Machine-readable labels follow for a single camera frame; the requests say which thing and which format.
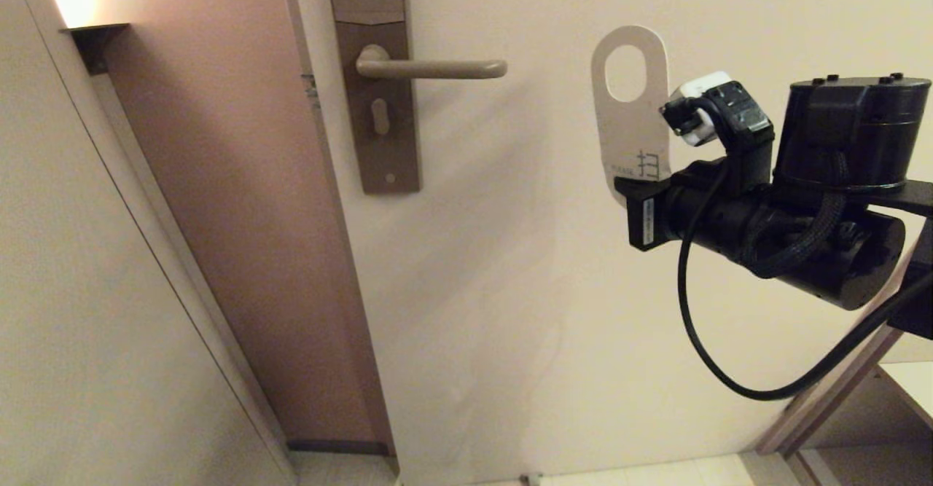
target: label sticker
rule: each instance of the label sticker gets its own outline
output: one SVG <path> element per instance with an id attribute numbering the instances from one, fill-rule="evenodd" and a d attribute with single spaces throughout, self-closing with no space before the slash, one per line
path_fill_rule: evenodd
<path id="1" fill-rule="evenodd" d="M 654 241 L 654 198 L 642 203 L 642 245 Z"/>

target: chinese character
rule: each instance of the chinese character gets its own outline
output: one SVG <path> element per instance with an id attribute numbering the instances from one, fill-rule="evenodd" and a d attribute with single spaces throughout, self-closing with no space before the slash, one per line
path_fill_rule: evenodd
<path id="1" fill-rule="evenodd" d="M 660 161 L 657 159 L 657 154 L 645 154 L 644 151 L 639 150 L 639 171 L 640 176 L 660 180 Z"/>

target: white connector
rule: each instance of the white connector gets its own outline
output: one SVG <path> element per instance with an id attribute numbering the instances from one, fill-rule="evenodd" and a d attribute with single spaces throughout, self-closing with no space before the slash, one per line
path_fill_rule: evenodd
<path id="1" fill-rule="evenodd" d="M 729 78 L 729 74 L 723 71 L 707 74 L 705 77 L 690 80 L 686 84 L 680 85 L 680 87 L 674 91 L 674 94 L 671 95 L 670 101 L 679 100 L 680 98 L 699 98 L 704 92 L 709 91 L 711 88 L 727 84 L 732 80 L 732 78 Z M 691 147 L 706 144 L 707 141 L 713 141 L 717 137 L 716 128 L 713 126 L 713 119 L 709 117 L 709 114 L 703 109 L 697 109 L 697 115 L 699 115 L 702 123 L 697 125 L 697 127 L 693 128 L 690 132 L 679 133 L 679 136 Z"/>

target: wall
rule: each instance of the wall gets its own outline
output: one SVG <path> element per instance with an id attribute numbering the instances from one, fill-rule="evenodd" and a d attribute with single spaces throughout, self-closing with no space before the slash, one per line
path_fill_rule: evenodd
<path id="1" fill-rule="evenodd" d="M 389 443 L 330 164 L 284 0 L 60 0 L 130 22 L 111 77 L 289 439 Z"/>
<path id="2" fill-rule="evenodd" d="M 0 483 L 294 484 L 170 274 L 54 1 L 0 10 Z"/>
<path id="3" fill-rule="evenodd" d="M 659 31 L 672 87 L 729 71 L 777 127 L 793 81 L 933 77 L 931 0 L 410 0 L 414 58 L 506 58 L 510 70 L 483 83 L 417 81 L 423 191 L 368 197 L 327 0 L 306 4 L 409 486 L 737 452 L 786 405 L 736 396 L 693 352 L 676 244 L 650 254 L 628 245 L 593 115 L 590 57 L 604 35 Z M 928 119 L 913 177 L 933 176 L 931 130 Z M 683 168 L 722 150 L 675 141 L 672 153 Z M 712 356 L 760 389 L 799 377 L 857 317 L 700 248 L 690 303 Z"/>

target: beige wall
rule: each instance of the beige wall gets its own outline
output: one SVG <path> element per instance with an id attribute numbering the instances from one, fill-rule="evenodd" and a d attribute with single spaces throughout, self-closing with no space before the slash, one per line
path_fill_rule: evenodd
<path id="1" fill-rule="evenodd" d="M 71 27 L 133 25 L 114 85 L 289 439 L 390 442 L 284 0 L 61 5 Z"/>
<path id="2" fill-rule="evenodd" d="M 54 1 L 0 10 L 0 484 L 294 484 Z"/>

